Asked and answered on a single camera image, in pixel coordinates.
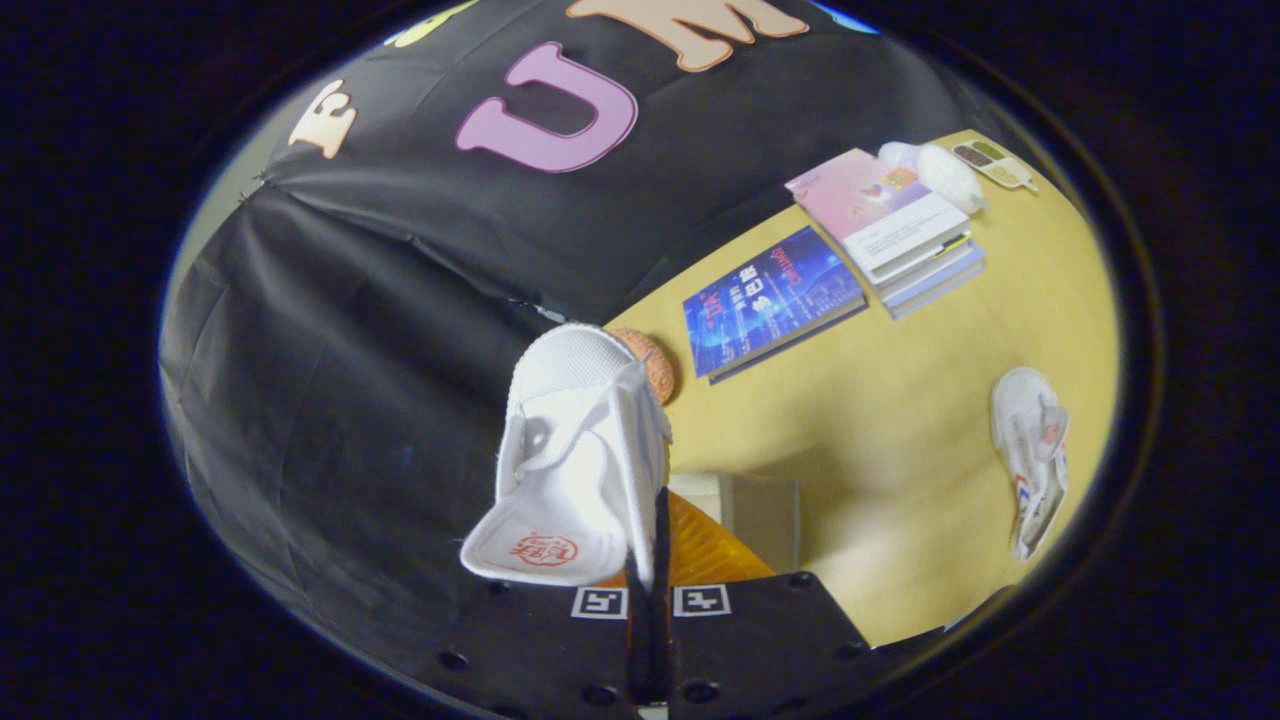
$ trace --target pink letter u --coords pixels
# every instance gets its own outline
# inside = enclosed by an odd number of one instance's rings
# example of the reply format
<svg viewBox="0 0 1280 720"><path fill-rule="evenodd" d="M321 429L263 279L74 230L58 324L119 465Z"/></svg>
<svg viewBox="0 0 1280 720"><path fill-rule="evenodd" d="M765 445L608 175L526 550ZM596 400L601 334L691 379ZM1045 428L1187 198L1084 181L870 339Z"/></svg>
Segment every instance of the pink letter u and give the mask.
<svg viewBox="0 0 1280 720"><path fill-rule="evenodd" d="M507 113L500 97L476 105L458 128L461 150L483 147L547 173L585 168L613 150L636 124L635 96L600 73L566 60L559 42L544 42L507 70L507 85L541 82L580 97L595 119L573 135L559 135Z"/></svg>

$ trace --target shoe tongue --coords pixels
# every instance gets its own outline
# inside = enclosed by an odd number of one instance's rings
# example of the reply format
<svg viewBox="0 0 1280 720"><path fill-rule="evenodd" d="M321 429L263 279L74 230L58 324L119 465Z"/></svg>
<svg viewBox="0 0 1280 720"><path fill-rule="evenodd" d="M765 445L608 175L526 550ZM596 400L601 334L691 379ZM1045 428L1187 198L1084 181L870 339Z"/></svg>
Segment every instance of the shoe tongue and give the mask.
<svg viewBox="0 0 1280 720"><path fill-rule="evenodd" d="M588 430L589 427L595 424L600 414L609 413L609 393L623 391L635 392L636 387L644 387L640 383L648 383L649 374L645 372L643 361L627 363L613 374L613 378L607 382L600 393L596 396L595 401L588 407L586 413L575 421L561 427L556 430L543 446L541 452L532 457L525 459L524 462L516 469L517 473L536 471L549 468L570 454L577 438Z"/></svg>
<svg viewBox="0 0 1280 720"><path fill-rule="evenodd" d="M1041 413L1038 423L1032 424L1028 432L1036 433L1036 439L1032 443L1034 448L1036 459L1041 462L1047 462L1062 448L1062 443L1066 442L1066 429L1070 424L1070 416L1062 407L1044 407Z"/></svg>

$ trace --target screw hole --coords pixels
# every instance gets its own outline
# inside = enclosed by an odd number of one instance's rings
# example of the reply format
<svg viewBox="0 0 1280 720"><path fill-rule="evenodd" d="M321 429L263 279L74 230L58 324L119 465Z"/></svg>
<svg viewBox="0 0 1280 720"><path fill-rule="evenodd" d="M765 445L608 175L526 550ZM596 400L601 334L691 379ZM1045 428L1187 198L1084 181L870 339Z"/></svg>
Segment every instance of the screw hole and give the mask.
<svg viewBox="0 0 1280 720"><path fill-rule="evenodd" d="M803 591L812 588L815 579L817 578L813 577L813 573L796 573L795 575L791 575L787 584L791 585L792 589Z"/></svg>
<svg viewBox="0 0 1280 720"><path fill-rule="evenodd" d="M613 692L613 688L602 688L600 685L588 685L582 688L582 700L588 705L594 705L596 707L607 707L613 705L613 701L618 698L618 693Z"/></svg>
<svg viewBox="0 0 1280 720"><path fill-rule="evenodd" d="M836 660L852 660L867 652L867 643L863 641L846 641L836 648Z"/></svg>
<svg viewBox="0 0 1280 720"><path fill-rule="evenodd" d="M710 683L695 680L685 685L684 696L694 705L704 705L719 697L719 689Z"/></svg>
<svg viewBox="0 0 1280 720"><path fill-rule="evenodd" d="M447 651L442 652L440 655L435 656L435 657L436 657L436 660L440 661L440 665L444 665L444 667L447 670L452 670L454 673L461 673L461 671L463 671L463 670L467 669L467 659L462 657L461 655L458 655L456 652L452 652L452 651L447 650Z"/></svg>
<svg viewBox="0 0 1280 720"><path fill-rule="evenodd" d="M783 712L795 712L796 710L800 710L801 707L804 707L806 705L809 705L809 700L808 698L794 697L794 698L783 702L782 705L774 707L773 712L771 712L769 715L782 715Z"/></svg>

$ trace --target orange plastic part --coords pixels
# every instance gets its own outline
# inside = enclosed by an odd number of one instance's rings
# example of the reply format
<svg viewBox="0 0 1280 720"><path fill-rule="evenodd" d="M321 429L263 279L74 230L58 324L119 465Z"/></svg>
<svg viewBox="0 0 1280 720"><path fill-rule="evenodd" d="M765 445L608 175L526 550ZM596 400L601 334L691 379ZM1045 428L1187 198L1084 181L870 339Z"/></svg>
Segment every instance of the orange plastic part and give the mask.
<svg viewBox="0 0 1280 720"><path fill-rule="evenodd" d="M736 583L776 575L742 541L694 503L669 491L667 498L671 587ZM618 573L595 587L625 588L626 584L625 573Z"/></svg>

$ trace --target red logo on insole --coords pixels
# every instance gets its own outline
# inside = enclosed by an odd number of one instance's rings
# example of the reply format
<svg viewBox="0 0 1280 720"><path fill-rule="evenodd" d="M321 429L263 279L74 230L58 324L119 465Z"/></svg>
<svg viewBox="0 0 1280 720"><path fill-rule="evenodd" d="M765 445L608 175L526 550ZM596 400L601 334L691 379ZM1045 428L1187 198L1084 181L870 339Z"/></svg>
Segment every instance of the red logo on insole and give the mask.
<svg viewBox="0 0 1280 720"><path fill-rule="evenodd" d="M577 557L577 546L559 536L529 536L508 553L530 565L556 566Z"/></svg>

